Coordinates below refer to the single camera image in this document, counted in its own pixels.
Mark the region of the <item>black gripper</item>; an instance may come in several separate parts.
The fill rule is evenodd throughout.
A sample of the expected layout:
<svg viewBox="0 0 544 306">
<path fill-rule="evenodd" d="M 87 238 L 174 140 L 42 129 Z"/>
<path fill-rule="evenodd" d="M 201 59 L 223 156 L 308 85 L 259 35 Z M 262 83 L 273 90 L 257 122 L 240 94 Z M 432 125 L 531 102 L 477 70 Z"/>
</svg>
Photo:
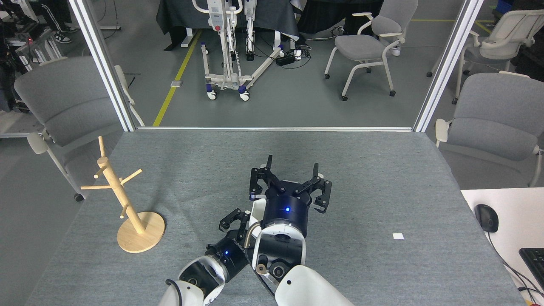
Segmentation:
<svg viewBox="0 0 544 306">
<path fill-rule="evenodd" d="M 300 184 L 297 189 L 298 196 L 293 196 L 286 192 L 285 185 L 271 172 L 272 158 L 273 155 L 269 155 L 266 165 L 251 169 L 249 199 L 250 201 L 257 200 L 263 191 L 263 188 L 258 184 L 258 180 L 264 180 L 269 187 L 275 186 L 278 191 L 268 189 L 265 192 L 266 207 L 262 225 L 266 228 L 273 223 L 290 224 L 301 231 L 303 237 L 306 238 L 309 205 L 312 199 L 310 195 L 315 190 L 321 190 L 321 195 L 317 196 L 313 202 L 318 208 L 314 209 L 319 213 L 326 213 L 330 203 L 332 182 L 320 176 L 319 164 L 315 163 L 312 178 Z"/>
<path fill-rule="evenodd" d="M 219 230 L 226 232 L 232 222 L 239 220 L 238 238 L 245 238 L 247 223 L 250 221 L 251 212 L 241 211 L 237 208 L 219 221 Z M 226 283 L 231 281 L 248 264 L 244 248 L 233 238 L 223 238 L 217 244 L 207 246 L 206 256 L 210 256 L 219 265 L 219 275 Z"/>
</svg>

